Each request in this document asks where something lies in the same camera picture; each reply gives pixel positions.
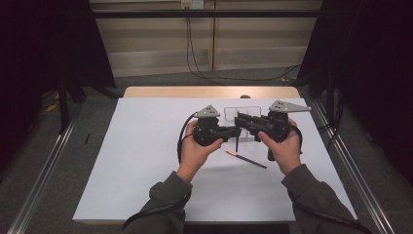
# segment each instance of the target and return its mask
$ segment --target finger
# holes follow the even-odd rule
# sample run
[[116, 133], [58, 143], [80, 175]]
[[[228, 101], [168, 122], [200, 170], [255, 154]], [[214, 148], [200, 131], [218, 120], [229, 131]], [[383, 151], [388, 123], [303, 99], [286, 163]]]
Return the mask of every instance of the finger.
[[262, 142], [267, 145], [271, 150], [277, 149], [278, 144], [271, 139], [268, 135], [266, 135], [264, 132], [259, 132], [258, 137], [262, 140]]
[[288, 117], [288, 124], [297, 127], [297, 123], [295, 123], [295, 121], [293, 121], [291, 118]]
[[187, 126], [186, 126], [186, 132], [185, 135], [191, 135], [194, 133], [194, 127], [197, 125], [197, 120], [191, 121]]
[[223, 142], [224, 142], [224, 140], [222, 138], [214, 141], [213, 144], [211, 144], [209, 146], [209, 148], [211, 150], [210, 152], [213, 152], [213, 151], [217, 150], [218, 148], [220, 148]]

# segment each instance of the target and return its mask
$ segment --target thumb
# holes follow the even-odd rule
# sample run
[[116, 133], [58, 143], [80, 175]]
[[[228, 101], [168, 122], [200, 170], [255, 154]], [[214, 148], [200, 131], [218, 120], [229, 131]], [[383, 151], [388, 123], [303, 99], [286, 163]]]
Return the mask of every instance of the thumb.
[[213, 144], [211, 144], [211, 145], [209, 146], [210, 153], [212, 153], [213, 151], [215, 151], [215, 150], [217, 150], [218, 148], [220, 148], [223, 142], [224, 142], [224, 140], [223, 140], [222, 138], [214, 141]]
[[269, 147], [271, 149], [271, 151], [274, 152], [274, 150], [276, 150], [279, 145], [273, 140], [271, 139], [268, 135], [266, 135], [263, 132], [259, 132], [258, 133], [258, 137], [262, 140], [262, 142], [267, 145], [267, 147]]

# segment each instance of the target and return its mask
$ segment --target wooden edge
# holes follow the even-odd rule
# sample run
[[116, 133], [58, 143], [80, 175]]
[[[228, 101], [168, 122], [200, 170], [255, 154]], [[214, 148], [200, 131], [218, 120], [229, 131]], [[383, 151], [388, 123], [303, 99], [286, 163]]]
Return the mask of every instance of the wooden edge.
[[300, 98], [294, 87], [268, 86], [142, 86], [128, 87], [124, 98]]

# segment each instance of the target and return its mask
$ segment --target pencil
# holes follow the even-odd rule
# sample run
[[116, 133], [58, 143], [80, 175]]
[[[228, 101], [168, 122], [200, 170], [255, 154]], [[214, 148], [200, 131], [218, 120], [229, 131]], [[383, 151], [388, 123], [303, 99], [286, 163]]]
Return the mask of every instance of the pencil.
[[241, 156], [240, 154], [231, 152], [231, 151], [229, 151], [229, 150], [225, 150], [225, 152], [227, 152], [227, 154], [230, 154], [230, 155], [232, 155], [232, 156], [235, 156], [235, 157], [237, 157], [237, 158], [239, 158], [239, 159], [242, 159], [242, 160], [244, 160], [244, 161], [247, 161], [248, 163], [251, 163], [251, 164], [256, 165], [256, 166], [258, 166], [258, 167], [261, 167], [261, 168], [263, 168], [263, 169], [267, 169], [267, 167], [265, 167], [264, 165], [261, 165], [261, 164], [259, 164], [259, 163], [256, 163], [256, 162], [252, 161], [252, 160], [249, 160], [249, 159]]

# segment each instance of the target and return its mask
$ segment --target person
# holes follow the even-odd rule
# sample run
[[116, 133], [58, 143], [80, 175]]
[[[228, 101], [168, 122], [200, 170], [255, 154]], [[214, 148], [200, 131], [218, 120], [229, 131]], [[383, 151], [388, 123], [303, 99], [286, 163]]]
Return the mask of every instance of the person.
[[[291, 125], [297, 126], [293, 120], [288, 121]], [[150, 189], [150, 200], [143, 206], [142, 211], [182, 201], [191, 191], [191, 180], [207, 161], [208, 155], [221, 146], [222, 139], [209, 146], [198, 145], [192, 138], [196, 123], [197, 121], [193, 121], [187, 125], [185, 134], [187, 137], [183, 139], [179, 168], [164, 182], [158, 182]], [[262, 132], [258, 136], [271, 149], [281, 172], [285, 175], [282, 184], [300, 204], [321, 213], [354, 220], [333, 189], [315, 179], [307, 166], [301, 163], [300, 138], [294, 131], [290, 131], [287, 139], [281, 143], [276, 143]], [[124, 225], [125, 229], [122, 233], [183, 233], [185, 221], [183, 207], [134, 219], [127, 226]], [[340, 223], [309, 214], [297, 206], [293, 206], [293, 212], [302, 233], [362, 233]]]

